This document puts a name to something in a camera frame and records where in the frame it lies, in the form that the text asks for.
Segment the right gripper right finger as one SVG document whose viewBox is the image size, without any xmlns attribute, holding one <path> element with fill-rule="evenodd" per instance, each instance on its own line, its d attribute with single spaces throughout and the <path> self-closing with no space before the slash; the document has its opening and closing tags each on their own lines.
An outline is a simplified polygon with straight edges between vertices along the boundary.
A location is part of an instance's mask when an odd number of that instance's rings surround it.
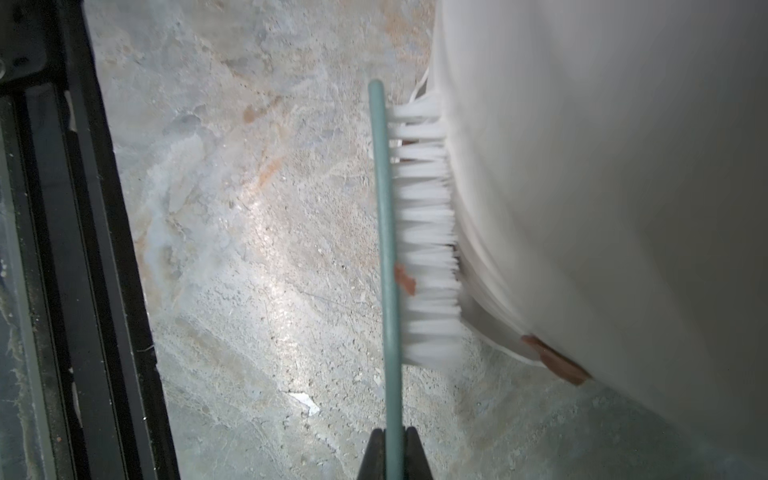
<svg viewBox="0 0 768 480">
<path fill-rule="evenodd" d="M 433 480 L 434 477 L 421 438 L 417 429 L 413 426 L 405 429 L 404 448 L 404 479 Z"/>
</svg>

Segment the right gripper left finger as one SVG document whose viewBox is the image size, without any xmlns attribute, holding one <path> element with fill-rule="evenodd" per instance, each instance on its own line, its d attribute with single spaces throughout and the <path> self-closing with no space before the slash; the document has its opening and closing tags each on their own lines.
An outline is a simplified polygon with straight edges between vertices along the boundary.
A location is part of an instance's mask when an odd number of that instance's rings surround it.
<svg viewBox="0 0 768 480">
<path fill-rule="evenodd" d="M 386 432 L 381 428 L 374 429 L 368 439 L 362 462 L 357 474 L 357 480 L 386 479 Z"/>
</svg>

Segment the green scrub brush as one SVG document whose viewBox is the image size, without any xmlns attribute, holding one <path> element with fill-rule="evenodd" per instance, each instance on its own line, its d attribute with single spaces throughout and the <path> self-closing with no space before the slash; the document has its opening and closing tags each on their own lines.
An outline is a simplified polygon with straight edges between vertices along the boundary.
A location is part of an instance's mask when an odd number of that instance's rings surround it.
<svg viewBox="0 0 768 480">
<path fill-rule="evenodd" d="M 403 368 L 450 365 L 461 347 L 459 259 L 437 93 L 388 105 L 368 86 L 380 257 L 386 479 L 404 479 Z"/>
</svg>

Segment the white ceramic pot with mud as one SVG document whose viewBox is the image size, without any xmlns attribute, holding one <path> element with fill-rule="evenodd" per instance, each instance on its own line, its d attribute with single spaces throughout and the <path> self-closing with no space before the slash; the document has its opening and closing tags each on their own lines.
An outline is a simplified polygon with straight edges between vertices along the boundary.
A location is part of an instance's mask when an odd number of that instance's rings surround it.
<svg viewBox="0 0 768 480">
<path fill-rule="evenodd" d="M 767 5 L 441 1 L 473 327 L 767 469 Z"/>
</svg>

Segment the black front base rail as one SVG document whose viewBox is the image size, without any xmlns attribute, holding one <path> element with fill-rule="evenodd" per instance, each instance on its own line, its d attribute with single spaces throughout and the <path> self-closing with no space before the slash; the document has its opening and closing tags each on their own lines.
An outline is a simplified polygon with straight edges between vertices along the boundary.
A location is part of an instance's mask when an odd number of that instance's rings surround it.
<svg viewBox="0 0 768 480">
<path fill-rule="evenodd" d="M 1 475 L 180 475 L 79 1 L 1 5 Z"/>
</svg>

